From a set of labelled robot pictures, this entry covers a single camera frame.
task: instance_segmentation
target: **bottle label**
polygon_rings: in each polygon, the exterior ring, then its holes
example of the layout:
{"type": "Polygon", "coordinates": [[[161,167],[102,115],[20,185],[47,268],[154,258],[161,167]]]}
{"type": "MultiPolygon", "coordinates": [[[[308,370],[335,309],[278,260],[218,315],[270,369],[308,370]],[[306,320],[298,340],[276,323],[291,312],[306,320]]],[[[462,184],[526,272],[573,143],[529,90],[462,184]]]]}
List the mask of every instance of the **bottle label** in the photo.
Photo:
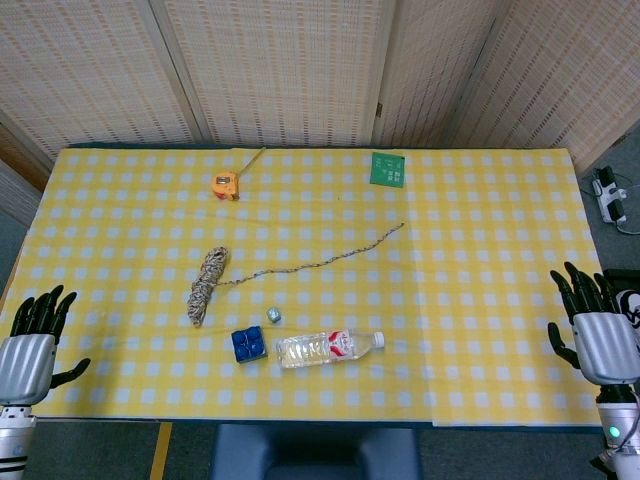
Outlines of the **bottle label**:
{"type": "Polygon", "coordinates": [[[351,338],[349,336],[349,330],[338,330],[329,334],[329,356],[330,357],[345,357],[350,356],[351,352],[351,338]]]}

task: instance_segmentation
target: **robot finger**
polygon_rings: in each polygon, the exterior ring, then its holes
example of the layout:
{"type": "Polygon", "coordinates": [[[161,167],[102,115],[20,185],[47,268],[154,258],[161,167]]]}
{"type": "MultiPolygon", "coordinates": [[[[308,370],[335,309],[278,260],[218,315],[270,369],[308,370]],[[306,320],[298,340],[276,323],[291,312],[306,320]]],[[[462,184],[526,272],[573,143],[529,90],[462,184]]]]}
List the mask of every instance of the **robot finger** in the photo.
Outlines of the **robot finger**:
{"type": "Polygon", "coordinates": [[[556,272],[555,270],[551,270],[549,272],[551,274],[551,278],[556,285],[558,285],[558,290],[560,291],[560,295],[562,296],[562,304],[564,305],[564,309],[569,316],[569,323],[573,325],[573,316],[577,315],[582,311],[578,304],[578,299],[576,298],[573,290],[571,290],[571,285],[569,282],[565,280],[562,274],[556,272]]]}
{"type": "Polygon", "coordinates": [[[11,325],[10,335],[12,337],[22,335],[24,333],[27,326],[27,314],[29,313],[29,309],[32,307],[34,301],[33,297],[29,297],[22,302],[22,305],[18,308],[16,317],[13,319],[13,325],[11,325]]]}
{"type": "Polygon", "coordinates": [[[44,312],[44,307],[48,298],[49,294],[43,293],[35,301],[31,310],[29,310],[29,316],[27,317],[27,331],[25,332],[27,335],[37,333],[36,329],[38,327],[38,321],[44,312]]]}
{"type": "Polygon", "coordinates": [[[616,302],[616,293],[603,275],[599,273],[594,273],[593,278],[596,279],[596,283],[600,287],[600,293],[602,294],[602,300],[605,305],[605,309],[607,312],[620,313],[620,308],[618,307],[618,302],[616,302]]]}
{"type": "Polygon", "coordinates": [[[67,318],[69,306],[76,299],[77,295],[78,294],[76,292],[71,292],[69,295],[64,297],[60,302],[60,305],[58,305],[56,314],[53,317],[53,322],[51,323],[51,329],[49,330],[49,333],[56,337],[56,344],[60,341],[60,335],[62,335],[62,329],[64,328],[64,321],[67,318]]]}
{"type": "Polygon", "coordinates": [[[51,377],[51,384],[49,385],[49,388],[57,388],[60,385],[74,381],[84,373],[90,363],[91,360],[89,358],[83,358],[73,369],[67,372],[56,373],[51,377]]]}
{"type": "Polygon", "coordinates": [[[553,348],[555,354],[563,360],[566,360],[576,370],[580,370],[578,354],[574,350],[566,347],[566,345],[562,341],[562,337],[560,336],[558,325],[553,322],[548,323],[547,335],[549,336],[549,343],[551,343],[551,348],[553,348]]]}
{"type": "Polygon", "coordinates": [[[600,295],[600,290],[598,290],[596,282],[594,282],[593,279],[584,272],[580,272],[580,276],[582,277],[584,284],[591,292],[589,299],[593,301],[593,305],[595,307],[594,312],[604,312],[604,302],[602,301],[602,295],[600,295]]]}
{"type": "Polygon", "coordinates": [[[64,287],[62,285],[58,285],[56,288],[51,290],[49,298],[47,298],[47,303],[42,312],[42,316],[38,320],[36,333],[47,333],[49,331],[51,323],[53,322],[53,312],[56,308],[56,302],[58,301],[58,297],[62,293],[63,288],[64,287]]]}
{"type": "Polygon", "coordinates": [[[591,291],[589,287],[585,285],[580,271],[570,262],[564,262],[564,268],[567,269],[567,272],[571,276],[571,283],[573,284],[573,291],[578,299],[580,313],[592,312],[595,308],[594,301],[591,299],[591,291]]]}

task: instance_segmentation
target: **rope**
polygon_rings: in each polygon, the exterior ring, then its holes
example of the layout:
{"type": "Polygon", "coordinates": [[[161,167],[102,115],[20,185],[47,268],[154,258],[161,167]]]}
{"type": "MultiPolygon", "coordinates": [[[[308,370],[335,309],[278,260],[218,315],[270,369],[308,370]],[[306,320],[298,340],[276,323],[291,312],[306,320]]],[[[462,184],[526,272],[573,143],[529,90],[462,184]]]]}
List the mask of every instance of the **rope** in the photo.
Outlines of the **rope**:
{"type": "Polygon", "coordinates": [[[187,302],[187,315],[191,319],[191,323],[196,327],[202,325],[204,321],[207,304],[216,282],[224,272],[227,256],[228,252],[224,247],[216,247],[210,250],[204,257],[198,278],[191,284],[191,295],[189,295],[189,301],[187,302]]]}
{"type": "Polygon", "coordinates": [[[224,247],[216,247],[207,253],[200,267],[200,273],[195,282],[191,284],[191,295],[189,295],[189,301],[187,302],[187,314],[191,319],[194,326],[199,327],[204,321],[204,316],[207,310],[207,304],[211,298],[211,293],[216,286],[219,285],[240,285],[241,283],[248,282],[254,278],[267,275],[269,273],[295,273],[305,268],[318,268],[329,265],[330,263],[340,260],[341,258],[347,258],[358,253],[364,253],[376,248],[382,242],[384,242],[389,235],[396,230],[399,230],[404,226],[404,222],[396,225],[388,230],[384,235],[378,238],[375,242],[367,245],[366,247],[357,248],[349,252],[335,255],[327,260],[318,263],[305,263],[293,268],[270,268],[267,270],[259,270],[253,275],[248,277],[239,278],[237,280],[229,280],[226,282],[218,282],[222,274],[224,273],[224,266],[227,261],[228,251],[224,247]]]}
{"type": "Polygon", "coordinates": [[[384,242],[389,235],[391,235],[396,230],[400,229],[402,226],[404,226],[404,222],[399,224],[399,225],[396,225],[391,230],[389,230],[387,233],[385,233],[383,236],[381,236],[379,239],[377,239],[375,242],[373,242],[370,245],[367,245],[366,247],[357,248],[355,250],[351,250],[350,252],[346,252],[346,253],[343,253],[341,255],[333,256],[330,259],[324,260],[322,262],[305,263],[304,265],[300,265],[300,266],[294,267],[294,268],[270,268],[268,270],[260,270],[260,271],[258,271],[256,273],[254,273],[253,275],[249,275],[248,277],[239,278],[238,280],[229,280],[227,282],[220,282],[220,283],[218,283],[218,285],[240,285],[241,283],[248,282],[249,280],[253,280],[254,278],[258,278],[258,277],[260,277],[262,275],[267,275],[268,273],[294,273],[294,272],[298,272],[300,270],[304,270],[305,268],[324,267],[325,265],[329,265],[330,263],[333,263],[336,260],[340,260],[341,258],[347,258],[347,257],[350,257],[352,255],[357,255],[358,253],[364,253],[364,252],[367,252],[367,251],[369,251],[369,250],[371,250],[373,248],[376,248],[378,245],[380,245],[382,242],[384,242]]]}

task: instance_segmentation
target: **robotic hand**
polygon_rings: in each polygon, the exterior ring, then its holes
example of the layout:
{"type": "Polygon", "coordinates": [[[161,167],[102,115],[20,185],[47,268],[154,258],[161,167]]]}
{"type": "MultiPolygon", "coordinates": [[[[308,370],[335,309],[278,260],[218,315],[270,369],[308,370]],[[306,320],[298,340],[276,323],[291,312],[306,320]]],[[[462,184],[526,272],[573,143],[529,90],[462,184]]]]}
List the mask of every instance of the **robotic hand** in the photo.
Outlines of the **robotic hand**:
{"type": "Polygon", "coordinates": [[[600,386],[596,404],[608,449],[592,465],[609,478],[638,479],[640,397],[629,386],[640,378],[640,347],[634,328],[620,313],[613,288],[602,275],[596,273],[594,282],[571,263],[564,265],[573,289],[555,270],[551,278],[560,290],[576,350],[565,345],[553,322],[547,326],[549,342],[560,358],[600,386]]]}
{"type": "Polygon", "coordinates": [[[73,370],[53,374],[60,335],[76,293],[62,293],[58,285],[34,301],[28,298],[18,309],[11,333],[0,346],[0,480],[22,477],[36,419],[31,406],[47,396],[49,389],[78,378],[90,360],[73,370]]]}

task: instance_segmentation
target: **power strip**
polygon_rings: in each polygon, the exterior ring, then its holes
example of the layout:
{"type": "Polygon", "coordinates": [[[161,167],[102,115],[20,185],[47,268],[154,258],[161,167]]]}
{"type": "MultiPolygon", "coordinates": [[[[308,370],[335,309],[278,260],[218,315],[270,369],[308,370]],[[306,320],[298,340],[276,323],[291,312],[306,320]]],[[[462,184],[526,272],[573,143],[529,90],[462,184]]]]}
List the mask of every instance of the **power strip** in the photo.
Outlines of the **power strip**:
{"type": "Polygon", "coordinates": [[[616,185],[611,167],[597,169],[591,184],[598,200],[602,220],[605,223],[617,225],[626,222],[627,217],[622,207],[622,200],[627,198],[627,192],[616,185]]]}

